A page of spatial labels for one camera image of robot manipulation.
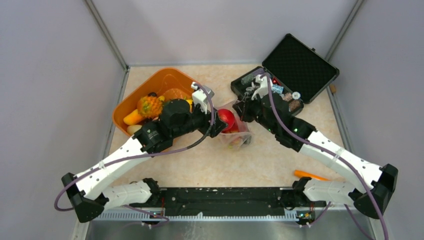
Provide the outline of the toy cherry tomato cluster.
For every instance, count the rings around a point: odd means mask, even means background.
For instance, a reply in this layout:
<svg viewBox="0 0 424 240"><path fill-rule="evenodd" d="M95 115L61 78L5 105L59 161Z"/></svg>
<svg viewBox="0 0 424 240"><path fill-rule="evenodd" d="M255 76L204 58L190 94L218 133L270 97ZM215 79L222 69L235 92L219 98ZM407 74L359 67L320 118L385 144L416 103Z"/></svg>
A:
<svg viewBox="0 0 424 240"><path fill-rule="evenodd" d="M233 150L237 150L239 149L243 143L244 143L244 137L245 135L241 132L236 132L236 133L230 133L227 136L227 146L229 149L233 149Z"/></svg>

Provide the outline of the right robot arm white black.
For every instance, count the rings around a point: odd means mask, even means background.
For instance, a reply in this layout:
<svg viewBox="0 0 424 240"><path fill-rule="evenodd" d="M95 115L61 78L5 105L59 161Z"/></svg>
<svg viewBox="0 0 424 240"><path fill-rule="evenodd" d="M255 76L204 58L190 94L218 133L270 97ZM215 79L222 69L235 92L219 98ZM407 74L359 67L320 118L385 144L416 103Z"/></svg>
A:
<svg viewBox="0 0 424 240"><path fill-rule="evenodd" d="M309 156L343 176L346 183L299 180L293 200L299 206L311 201L335 202L354 206L372 219L380 219L396 190L399 170L380 166L356 156L325 137L315 126L293 116L289 104L276 93L259 98L250 96L232 105L243 122L257 122L284 147Z"/></svg>

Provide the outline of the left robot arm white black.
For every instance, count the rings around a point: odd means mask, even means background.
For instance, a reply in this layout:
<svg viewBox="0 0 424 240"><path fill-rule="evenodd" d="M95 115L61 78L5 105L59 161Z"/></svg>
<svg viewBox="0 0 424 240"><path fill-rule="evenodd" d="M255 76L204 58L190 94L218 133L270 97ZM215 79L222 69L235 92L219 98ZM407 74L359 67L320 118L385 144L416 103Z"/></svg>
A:
<svg viewBox="0 0 424 240"><path fill-rule="evenodd" d="M198 103L182 99L165 105L158 119L142 125L115 152L89 169L61 177L71 207L80 223L87 223L102 212L132 203L154 207L160 202L157 182L146 178L133 185L111 187L111 183L140 163L153 157L194 148L205 138L216 137L228 126L215 108L203 110Z"/></svg>

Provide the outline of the red toy tomato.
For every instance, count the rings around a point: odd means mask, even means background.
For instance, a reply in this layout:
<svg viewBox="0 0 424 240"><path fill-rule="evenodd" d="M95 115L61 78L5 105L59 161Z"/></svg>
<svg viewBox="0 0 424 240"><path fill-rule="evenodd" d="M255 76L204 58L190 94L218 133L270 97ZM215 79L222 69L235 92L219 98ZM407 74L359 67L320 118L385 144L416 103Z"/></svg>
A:
<svg viewBox="0 0 424 240"><path fill-rule="evenodd" d="M217 112L219 119L227 125L227 127L222 130L223 133L226 133L236 124L236 118L233 112L226 108L218 109Z"/></svg>

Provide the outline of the clear zip top bag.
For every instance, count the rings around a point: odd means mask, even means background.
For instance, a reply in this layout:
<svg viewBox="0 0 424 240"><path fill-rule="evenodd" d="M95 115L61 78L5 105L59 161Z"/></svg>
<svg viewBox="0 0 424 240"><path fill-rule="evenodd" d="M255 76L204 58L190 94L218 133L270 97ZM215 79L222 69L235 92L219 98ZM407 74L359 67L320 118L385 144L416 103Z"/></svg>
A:
<svg viewBox="0 0 424 240"><path fill-rule="evenodd" d="M219 133L218 139L223 146L233 150L249 145L252 140L247 123L241 121L237 111L233 108L236 103L238 101L234 100L217 109L219 119L227 124L227 127Z"/></svg>

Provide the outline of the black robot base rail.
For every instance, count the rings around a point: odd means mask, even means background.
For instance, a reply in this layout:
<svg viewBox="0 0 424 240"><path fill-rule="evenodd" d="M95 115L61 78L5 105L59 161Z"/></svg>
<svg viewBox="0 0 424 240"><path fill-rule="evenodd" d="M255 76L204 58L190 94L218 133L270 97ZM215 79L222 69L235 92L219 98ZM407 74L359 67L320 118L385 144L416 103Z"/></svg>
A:
<svg viewBox="0 0 424 240"><path fill-rule="evenodd" d="M203 214L206 217L283 216L296 208L325 207L288 187L168 187L135 208L159 208L169 217Z"/></svg>

